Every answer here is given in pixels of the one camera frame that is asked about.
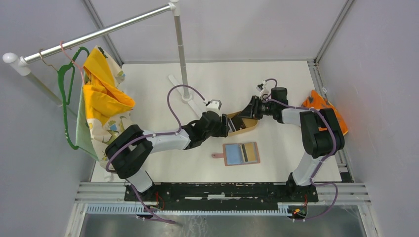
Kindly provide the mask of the black card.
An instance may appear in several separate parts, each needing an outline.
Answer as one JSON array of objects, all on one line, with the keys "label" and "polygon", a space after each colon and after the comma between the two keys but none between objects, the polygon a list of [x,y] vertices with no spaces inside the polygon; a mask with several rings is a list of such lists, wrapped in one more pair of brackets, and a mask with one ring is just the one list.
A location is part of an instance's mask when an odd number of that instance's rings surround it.
[{"label": "black card", "polygon": [[242,118],[234,116],[228,119],[228,125],[230,128],[230,132],[240,131],[246,128],[246,125]]}]

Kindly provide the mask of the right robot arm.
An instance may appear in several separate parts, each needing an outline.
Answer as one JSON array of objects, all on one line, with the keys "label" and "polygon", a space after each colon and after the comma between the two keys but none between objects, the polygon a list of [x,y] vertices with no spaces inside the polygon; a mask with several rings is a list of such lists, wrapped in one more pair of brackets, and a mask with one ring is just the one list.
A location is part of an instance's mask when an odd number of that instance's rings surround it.
[{"label": "right robot arm", "polygon": [[298,167],[290,174],[285,188],[289,200],[299,201],[305,196],[304,186],[314,184],[322,164],[344,147],[344,135],[332,108],[291,106],[287,95],[286,88],[275,87],[269,98],[253,96],[238,116],[253,120],[271,116],[278,123],[300,127],[305,152]]}]

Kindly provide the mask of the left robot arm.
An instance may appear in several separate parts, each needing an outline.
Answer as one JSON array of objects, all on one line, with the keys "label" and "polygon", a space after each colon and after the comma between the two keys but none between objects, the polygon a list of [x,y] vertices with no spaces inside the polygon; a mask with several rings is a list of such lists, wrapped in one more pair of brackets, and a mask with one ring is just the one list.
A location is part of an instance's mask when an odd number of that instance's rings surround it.
[{"label": "left robot arm", "polygon": [[179,131],[154,133],[133,124],[105,149],[109,159],[105,169],[127,180],[136,188],[137,196],[143,201],[150,201],[155,196],[154,182],[147,171],[142,169],[150,154],[193,149],[210,137],[227,137],[228,132],[227,115],[213,111],[202,113],[200,119],[181,126]]}]

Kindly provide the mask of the tan oval tray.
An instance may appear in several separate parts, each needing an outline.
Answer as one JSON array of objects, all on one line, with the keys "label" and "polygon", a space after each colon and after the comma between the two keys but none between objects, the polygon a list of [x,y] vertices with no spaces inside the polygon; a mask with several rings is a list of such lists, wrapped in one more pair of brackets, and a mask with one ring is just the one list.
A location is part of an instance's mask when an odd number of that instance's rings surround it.
[{"label": "tan oval tray", "polygon": [[234,112],[227,115],[228,137],[252,131],[258,124],[258,120],[238,117],[239,113]]}]

